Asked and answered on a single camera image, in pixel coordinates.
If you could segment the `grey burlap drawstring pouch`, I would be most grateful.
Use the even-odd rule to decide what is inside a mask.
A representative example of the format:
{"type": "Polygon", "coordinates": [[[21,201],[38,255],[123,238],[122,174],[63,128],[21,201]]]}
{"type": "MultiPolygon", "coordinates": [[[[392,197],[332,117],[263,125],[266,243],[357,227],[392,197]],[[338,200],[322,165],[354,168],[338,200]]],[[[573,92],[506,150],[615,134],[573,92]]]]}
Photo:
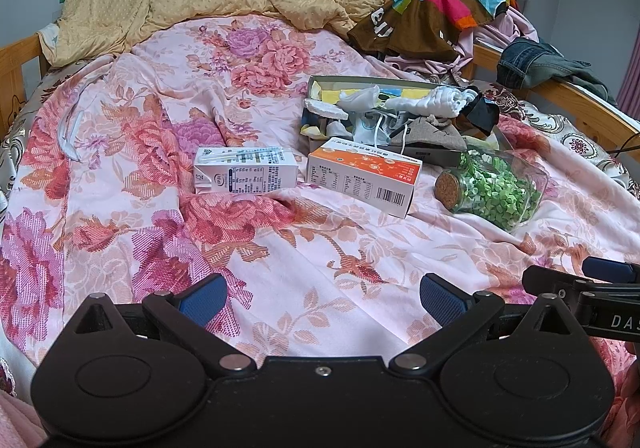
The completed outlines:
{"type": "Polygon", "coordinates": [[[418,147],[465,151],[466,143],[449,119],[428,116],[408,120],[392,134],[388,147],[399,150],[418,147]]]}

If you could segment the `white cloth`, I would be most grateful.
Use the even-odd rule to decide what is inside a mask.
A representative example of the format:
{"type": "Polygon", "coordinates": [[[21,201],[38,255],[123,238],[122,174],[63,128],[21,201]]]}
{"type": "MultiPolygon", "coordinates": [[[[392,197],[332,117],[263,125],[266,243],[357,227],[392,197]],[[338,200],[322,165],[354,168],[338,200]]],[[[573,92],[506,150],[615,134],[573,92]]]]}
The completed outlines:
{"type": "Polygon", "coordinates": [[[478,93],[472,89],[462,91],[453,86],[437,86],[420,98],[392,96],[382,101],[380,95],[378,86],[371,86],[352,94],[341,91],[338,94],[337,106],[345,112],[370,112],[381,109],[386,112],[409,112],[414,116],[454,119],[475,100],[478,93]]]}

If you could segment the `glass jar of green stars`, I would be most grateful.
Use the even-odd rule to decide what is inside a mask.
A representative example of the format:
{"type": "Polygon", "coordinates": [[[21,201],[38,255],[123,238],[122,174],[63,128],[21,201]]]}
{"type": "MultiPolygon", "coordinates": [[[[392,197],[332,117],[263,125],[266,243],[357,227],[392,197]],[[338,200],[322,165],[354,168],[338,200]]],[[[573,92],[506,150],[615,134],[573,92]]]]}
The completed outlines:
{"type": "Polygon", "coordinates": [[[547,188],[544,171],[513,153],[470,149],[438,175],[436,199],[452,213],[470,213],[503,231],[528,221],[547,188]]]}

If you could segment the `white milk carton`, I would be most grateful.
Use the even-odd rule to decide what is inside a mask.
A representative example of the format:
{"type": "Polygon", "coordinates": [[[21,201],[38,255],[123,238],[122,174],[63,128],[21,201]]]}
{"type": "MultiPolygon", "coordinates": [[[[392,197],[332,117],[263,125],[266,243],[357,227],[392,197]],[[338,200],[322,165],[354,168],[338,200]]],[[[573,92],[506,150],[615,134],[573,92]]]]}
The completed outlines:
{"type": "Polygon", "coordinates": [[[262,195],[297,185],[298,165],[282,147],[200,147],[193,162],[197,194],[262,195]]]}

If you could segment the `orange white medicine box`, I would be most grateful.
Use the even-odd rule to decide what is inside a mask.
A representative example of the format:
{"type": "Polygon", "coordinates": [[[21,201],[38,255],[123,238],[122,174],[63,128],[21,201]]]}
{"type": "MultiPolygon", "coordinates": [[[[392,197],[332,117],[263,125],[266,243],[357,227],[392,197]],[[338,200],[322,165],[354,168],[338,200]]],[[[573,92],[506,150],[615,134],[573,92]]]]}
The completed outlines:
{"type": "Polygon", "coordinates": [[[307,181],[403,219],[421,170],[420,160],[334,137],[309,154],[307,181]]]}

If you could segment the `pink curtain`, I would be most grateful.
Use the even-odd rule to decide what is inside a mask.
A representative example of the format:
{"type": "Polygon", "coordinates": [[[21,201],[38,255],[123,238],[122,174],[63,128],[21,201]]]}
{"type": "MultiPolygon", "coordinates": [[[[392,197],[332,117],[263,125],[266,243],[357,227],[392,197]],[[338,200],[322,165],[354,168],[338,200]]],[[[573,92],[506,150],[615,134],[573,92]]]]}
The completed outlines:
{"type": "Polygon", "coordinates": [[[639,119],[640,115],[640,31],[626,70],[620,92],[616,97],[618,108],[627,116],[639,119]]]}

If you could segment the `cream maroon ornate quilt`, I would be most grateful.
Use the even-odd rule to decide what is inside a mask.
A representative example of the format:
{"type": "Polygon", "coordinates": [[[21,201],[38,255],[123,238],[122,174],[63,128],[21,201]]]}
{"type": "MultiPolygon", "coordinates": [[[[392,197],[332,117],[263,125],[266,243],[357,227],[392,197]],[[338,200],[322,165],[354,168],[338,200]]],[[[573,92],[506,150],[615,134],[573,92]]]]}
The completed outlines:
{"type": "Polygon", "coordinates": [[[519,100],[511,91],[498,83],[478,81],[477,86],[488,100],[499,106],[504,116],[518,120],[546,138],[574,151],[614,182],[623,186],[634,198],[639,198],[639,184],[631,177],[628,169],[618,159],[614,159],[607,153],[601,145],[579,131],[570,119],[556,113],[541,112],[534,104],[519,100]]]}

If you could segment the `cartoon frog box tray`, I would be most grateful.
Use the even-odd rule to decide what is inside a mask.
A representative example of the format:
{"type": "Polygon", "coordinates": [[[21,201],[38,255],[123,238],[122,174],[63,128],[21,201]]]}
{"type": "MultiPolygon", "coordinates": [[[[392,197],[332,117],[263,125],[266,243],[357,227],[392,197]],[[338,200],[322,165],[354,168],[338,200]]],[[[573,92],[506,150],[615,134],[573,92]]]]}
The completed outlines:
{"type": "Polygon", "coordinates": [[[400,79],[314,76],[300,135],[311,149],[331,138],[454,167],[472,147],[498,148],[498,105],[474,88],[400,79]]]}

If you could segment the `black cloth piece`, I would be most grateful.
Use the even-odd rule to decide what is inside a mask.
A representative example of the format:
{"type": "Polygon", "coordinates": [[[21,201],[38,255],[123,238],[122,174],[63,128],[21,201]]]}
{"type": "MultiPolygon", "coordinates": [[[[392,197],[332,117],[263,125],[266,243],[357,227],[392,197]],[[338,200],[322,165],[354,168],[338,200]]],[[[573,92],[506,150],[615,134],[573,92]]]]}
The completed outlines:
{"type": "Polygon", "coordinates": [[[489,136],[498,124],[499,117],[499,106],[483,94],[477,94],[473,101],[461,109],[456,123],[464,130],[474,129],[484,136],[489,136]]]}

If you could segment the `blue white face mask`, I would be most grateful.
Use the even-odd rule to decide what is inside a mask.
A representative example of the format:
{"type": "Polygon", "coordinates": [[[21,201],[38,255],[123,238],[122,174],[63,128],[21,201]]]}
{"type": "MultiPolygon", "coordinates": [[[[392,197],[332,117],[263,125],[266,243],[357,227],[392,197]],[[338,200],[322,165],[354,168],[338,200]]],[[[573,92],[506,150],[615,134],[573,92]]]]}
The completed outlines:
{"type": "Polygon", "coordinates": [[[329,138],[339,137],[372,147],[386,147],[392,134],[412,119],[405,112],[352,113],[347,120],[331,120],[326,125],[329,138]]]}

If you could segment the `grey green garment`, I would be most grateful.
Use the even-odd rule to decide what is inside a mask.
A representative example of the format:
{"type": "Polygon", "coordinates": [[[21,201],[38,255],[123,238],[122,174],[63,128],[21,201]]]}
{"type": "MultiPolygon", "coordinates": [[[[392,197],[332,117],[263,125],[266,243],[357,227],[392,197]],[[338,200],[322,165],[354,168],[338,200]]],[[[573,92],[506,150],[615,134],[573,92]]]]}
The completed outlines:
{"type": "Polygon", "coordinates": [[[615,97],[610,93],[608,87],[594,75],[589,63],[581,60],[567,60],[559,56],[550,56],[540,62],[550,69],[553,78],[581,86],[602,98],[603,101],[614,106],[617,105],[615,97]]]}

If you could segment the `blue denim jeans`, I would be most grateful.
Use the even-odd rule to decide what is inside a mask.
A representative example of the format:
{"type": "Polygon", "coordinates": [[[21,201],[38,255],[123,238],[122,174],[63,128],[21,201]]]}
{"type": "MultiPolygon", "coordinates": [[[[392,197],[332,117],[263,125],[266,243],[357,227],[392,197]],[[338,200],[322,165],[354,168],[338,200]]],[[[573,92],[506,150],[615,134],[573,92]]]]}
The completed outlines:
{"type": "Polygon", "coordinates": [[[497,81],[506,88],[533,88],[556,76],[564,56],[552,45],[524,37],[513,40],[501,53],[497,81]]]}

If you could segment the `brown colourful printed cloth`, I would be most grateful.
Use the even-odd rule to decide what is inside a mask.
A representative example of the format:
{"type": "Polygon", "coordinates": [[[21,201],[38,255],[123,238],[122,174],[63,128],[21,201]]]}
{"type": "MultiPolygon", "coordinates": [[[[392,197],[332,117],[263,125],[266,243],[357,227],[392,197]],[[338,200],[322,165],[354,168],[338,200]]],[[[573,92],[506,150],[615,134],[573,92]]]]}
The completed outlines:
{"type": "Polygon", "coordinates": [[[376,57],[451,63],[465,32],[491,23],[517,0],[386,0],[349,30],[348,41],[376,57]]]}

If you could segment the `wooden headboard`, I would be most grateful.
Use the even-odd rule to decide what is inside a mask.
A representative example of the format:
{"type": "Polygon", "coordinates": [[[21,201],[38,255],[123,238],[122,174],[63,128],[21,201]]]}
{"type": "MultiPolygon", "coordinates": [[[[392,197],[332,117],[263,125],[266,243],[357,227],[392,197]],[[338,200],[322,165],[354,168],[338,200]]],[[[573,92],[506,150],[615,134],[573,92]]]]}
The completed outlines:
{"type": "Polygon", "coordinates": [[[23,66],[35,58],[38,60],[40,78],[43,78],[50,64],[42,52],[38,34],[3,46],[0,51],[1,136],[8,133],[26,104],[23,66]]]}

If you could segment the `wooden bed frame rail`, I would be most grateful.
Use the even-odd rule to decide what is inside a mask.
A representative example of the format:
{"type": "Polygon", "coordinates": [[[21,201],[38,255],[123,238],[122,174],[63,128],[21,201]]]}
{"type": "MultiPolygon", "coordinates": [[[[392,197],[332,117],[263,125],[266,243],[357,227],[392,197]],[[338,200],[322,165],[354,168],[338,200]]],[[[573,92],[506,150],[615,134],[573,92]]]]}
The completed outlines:
{"type": "Polygon", "coordinates": [[[639,121],[580,86],[550,79],[531,89],[513,90],[513,94],[520,100],[551,106],[552,112],[564,113],[607,151],[625,149],[630,159],[639,161],[639,121]]]}

